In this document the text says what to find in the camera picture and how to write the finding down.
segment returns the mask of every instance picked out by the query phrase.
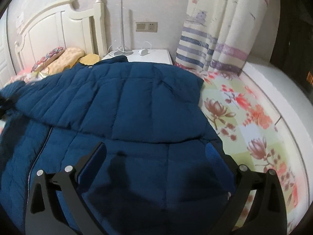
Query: floral bedsheet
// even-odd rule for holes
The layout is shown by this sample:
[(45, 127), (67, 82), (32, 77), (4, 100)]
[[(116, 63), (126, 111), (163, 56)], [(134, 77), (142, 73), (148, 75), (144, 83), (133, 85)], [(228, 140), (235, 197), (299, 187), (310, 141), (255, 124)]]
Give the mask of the floral bedsheet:
[[(306, 175), (304, 169), (293, 165), (295, 158), (292, 160), (287, 153), (287, 143), (276, 128), (276, 121), (267, 114), (259, 93), (248, 86), (254, 82), (248, 79), (250, 82), (246, 84), (247, 76), (231, 72), (198, 72), (180, 64), (176, 66), (204, 80), (199, 107), (222, 139), (225, 153), (237, 164), (245, 164), (253, 171), (276, 170), (284, 193), (290, 233), (302, 218), (299, 215), (308, 207)], [(252, 191), (236, 227), (243, 225), (254, 195)]]

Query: curtain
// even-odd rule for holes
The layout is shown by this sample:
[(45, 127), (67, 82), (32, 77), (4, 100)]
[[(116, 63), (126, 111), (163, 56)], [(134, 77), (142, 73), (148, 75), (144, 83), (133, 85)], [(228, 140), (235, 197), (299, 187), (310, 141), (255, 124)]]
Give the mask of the curtain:
[(175, 65), (239, 73), (269, 0), (189, 0)]

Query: white wooden headboard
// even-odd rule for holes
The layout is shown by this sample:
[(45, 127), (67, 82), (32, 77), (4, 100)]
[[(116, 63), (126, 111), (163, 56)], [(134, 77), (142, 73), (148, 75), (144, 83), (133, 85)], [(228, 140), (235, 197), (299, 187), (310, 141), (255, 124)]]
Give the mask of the white wooden headboard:
[(54, 2), (27, 21), (21, 30), (21, 44), (15, 42), (21, 70), (33, 66), (56, 47), (81, 48), (86, 54), (97, 53), (100, 57), (107, 54), (104, 3), (96, 0), (92, 9), (77, 12), (73, 1)]

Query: white wall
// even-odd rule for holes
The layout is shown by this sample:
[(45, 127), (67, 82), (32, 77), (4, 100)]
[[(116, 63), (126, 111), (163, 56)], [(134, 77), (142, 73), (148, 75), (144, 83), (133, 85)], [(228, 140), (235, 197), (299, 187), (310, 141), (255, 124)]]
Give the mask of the white wall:
[[(8, 9), (8, 41), (13, 64), (17, 65), (14, 42), (19, 40), (16, 31), (17, 17), (23, 12), (24, 22), (47, 4), (57, 0), (13, 0)], [(124, 1), (124, 32), (126, 46), (132, 49), (166, 48), (173, 59), (181, 36), (186, 17), (188, 0), (123, 0)], [(108, 46), (116, 40), (115, 46), (121, 44), (119, 26), (120, 0), (106, 0), (105, 25)], [(77, 0), (75, 9), (83, 11), (92, 8), (94, 0)], [(158, 22), (157, 33), (136, 33), (135, 22)]]

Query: floral pillow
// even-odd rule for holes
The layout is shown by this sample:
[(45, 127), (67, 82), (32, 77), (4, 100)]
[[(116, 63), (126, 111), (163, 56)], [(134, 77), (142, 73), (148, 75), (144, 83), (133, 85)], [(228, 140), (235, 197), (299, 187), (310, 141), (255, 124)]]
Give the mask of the floral pillow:
[(34, 71), (42, 71), (49, 64), (51, 64), (55, 59), (57, 59), (60, 55), (63, 54), (65, 48), (58, 47), (53, 49), (51, 52), (42, 57), (39, 61), (37, 61), (32, 67), (32, 72)]

